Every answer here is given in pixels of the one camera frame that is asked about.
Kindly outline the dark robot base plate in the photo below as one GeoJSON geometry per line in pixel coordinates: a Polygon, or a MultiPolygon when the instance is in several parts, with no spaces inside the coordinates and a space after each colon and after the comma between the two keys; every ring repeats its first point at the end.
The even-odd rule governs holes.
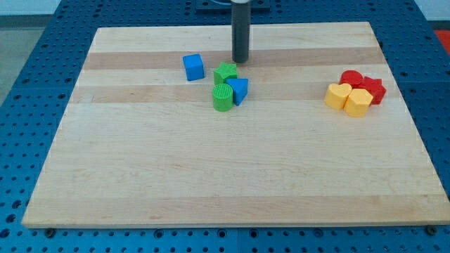
{"type": "MultiPolygon", "coordinates": [[[[230,12],[231,0],[194,0],[196,13],[211,13],[215,11],[230,12]]],[[[269,11],[271,8],[271,0],[251,0],[252,11],[269,11]]]]}

